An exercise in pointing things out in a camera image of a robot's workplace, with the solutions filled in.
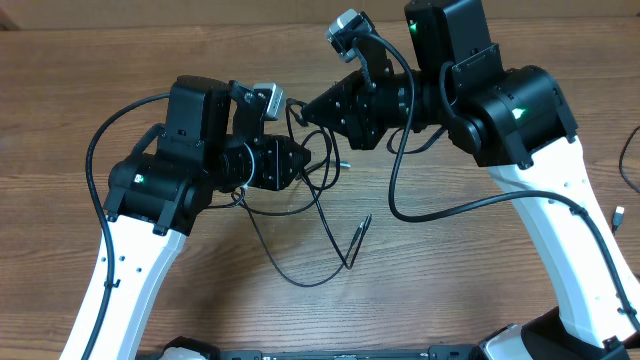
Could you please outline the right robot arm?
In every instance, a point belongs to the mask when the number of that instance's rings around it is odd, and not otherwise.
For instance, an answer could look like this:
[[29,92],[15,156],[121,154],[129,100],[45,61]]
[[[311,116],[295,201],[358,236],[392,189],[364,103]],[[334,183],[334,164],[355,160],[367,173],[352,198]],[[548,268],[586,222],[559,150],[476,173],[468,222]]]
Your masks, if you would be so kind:
[[639,345],[639,281],[592,190],[577,123],[558,82],[537,66],[505,69],[478,0],[412,1],[404,9],[418,69],[362,12],[326,37],[361,67],[306,104],[306,121],[371,150],[387,130],[435,125],[472,155],[500,193],[427,215],[447,218],[511,202],[543,262],[557,304],[466,350],[469,359],[625,359]]

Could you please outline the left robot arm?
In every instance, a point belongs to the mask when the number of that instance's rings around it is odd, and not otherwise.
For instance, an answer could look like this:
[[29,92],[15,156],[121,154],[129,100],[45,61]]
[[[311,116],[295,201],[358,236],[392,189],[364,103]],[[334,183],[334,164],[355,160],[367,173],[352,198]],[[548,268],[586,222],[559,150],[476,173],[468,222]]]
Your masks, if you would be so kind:
[[280,191],[310,162],[294,140],[264,131],[284,108],[276,84],[182,75],[164,99],[165,121],[112,168],[107,195],[93,198],[102,238],[65,359],[134,358],[161,284],[214,194]]

